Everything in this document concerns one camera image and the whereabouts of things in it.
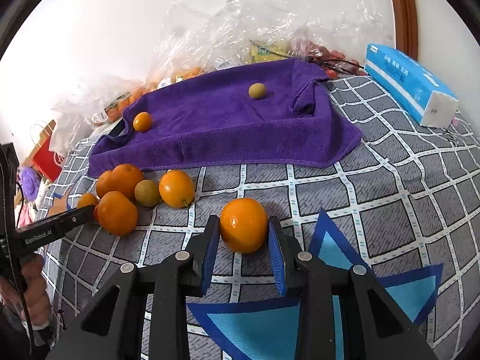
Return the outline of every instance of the blue gripper pad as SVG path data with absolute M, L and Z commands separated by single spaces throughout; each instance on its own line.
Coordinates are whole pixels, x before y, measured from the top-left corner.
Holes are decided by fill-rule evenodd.
M 206 294 L 208 288 L 212 284 L 213 268 L 215 265 L 215 259 L 217 258 L 218 241 L 220 235 L 218 233 L 218 226 L 212 226 L 212 234 L 208 242 L 207 251 L 202 265 L 202 293 Z
M 275 226 L 272 221 L 268 221 L 268 249 L 270 251 L 270 262 L 275 277 L 275 286 L 280 296 L 287 293 L 287 284 L 285 281 L 285 262 L 278 242 Z

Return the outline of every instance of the brown wooden trim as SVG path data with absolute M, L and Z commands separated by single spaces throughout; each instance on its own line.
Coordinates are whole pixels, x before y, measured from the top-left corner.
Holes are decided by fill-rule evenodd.
M 398 50 L 418 59 L 419 37 L 415 0 L 392 0 L 395 15 L 395 42 Z

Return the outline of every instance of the finger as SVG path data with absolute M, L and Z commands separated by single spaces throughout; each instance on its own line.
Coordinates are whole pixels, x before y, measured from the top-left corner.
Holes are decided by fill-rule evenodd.
M 47 310 L 44 310 L 40 315 L 35 318 L 32 318 L 33 326 L 41 326 L 46 323 L 50 318 L 50 307 Z
M 9 281 L 0 276 L 0 294 L 2 298 L 11 303 L 18 303 L 17 291 L 11 286 Z
M 27 291 L 25 291 L 25 302 L 27 307 L 34 305 L 38 299 L 45 293 L 47 288 L 47 282 L 40 276 L 35 279 L 31 279 L 28 283 Z
M 33 254 L 33 257 L 22 267 L 22 275 L 25 279 L 37 278 L 41 275 L 43 268 L 43 257 L 40 254 Z
M 47 294 L 45 293 L 40 299 L 33 305 L 28 307 L 28 314 L 30 315 L 30 319 L 33 321 L 45 310 L 50 310 L 50 300 Z M 25 312 L 22 311 L 21 317 L 25 320 Z

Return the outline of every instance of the human hand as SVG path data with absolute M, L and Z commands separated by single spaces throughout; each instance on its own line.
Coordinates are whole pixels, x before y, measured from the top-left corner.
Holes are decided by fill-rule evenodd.
M 25 264 L 22 264 L 22 275 L 27 282 L 27 291 L 25 291 L 25 302 L 33 326 L 44 325 L 50 317 L 50 300 L 47 295 L 47 282 L 41 272 L 43 268 L 43 257 L 39 254 L 33 254 L 33 258 Z M 10 282 L 0 276 L 0 297 L 5 305 L 12 311 L 21 309 L 20 298 L 17 291 Z M 20 317 L 25 321 L 25 312 L 21 311 Z

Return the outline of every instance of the plastic bag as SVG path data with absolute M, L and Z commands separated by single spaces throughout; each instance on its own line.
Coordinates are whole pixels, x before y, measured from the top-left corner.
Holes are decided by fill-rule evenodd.
M 49 150 L 66 157 L 95 126 L 113 122 L 123 109 L 147 92 L 139 80 L 124 80 L 117 76 L 99 76 L 82 80 L 67 95 L 61 95 L 52 110 L 60 112 L 53 130 Z
M 229 0 L 214 16 L 176 3 L 163 28 L 147 78 L 149 90 L 210 71 L 292 56 L 324 65 L 331 78 L 339 72 L 364 74 L 359 61 L 366 45 L 393 44 L 373 0 L 361 1 L 353 14 L 343 14 L 328 27 L 305 0 Z

